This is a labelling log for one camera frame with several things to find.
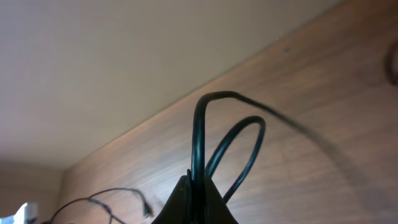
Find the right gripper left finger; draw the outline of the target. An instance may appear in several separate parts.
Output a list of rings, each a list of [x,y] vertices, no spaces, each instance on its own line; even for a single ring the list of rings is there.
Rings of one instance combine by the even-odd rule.
[[[192,220],[191,170],[181,176],[152,224],[190,224]]]

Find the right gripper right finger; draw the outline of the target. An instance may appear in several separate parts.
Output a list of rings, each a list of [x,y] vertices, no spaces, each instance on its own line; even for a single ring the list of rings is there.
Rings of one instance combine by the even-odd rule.
[[[205,208],[206,224],[238,224],[223,201],[215,184],[209,177],[204,178],[205,183]]]

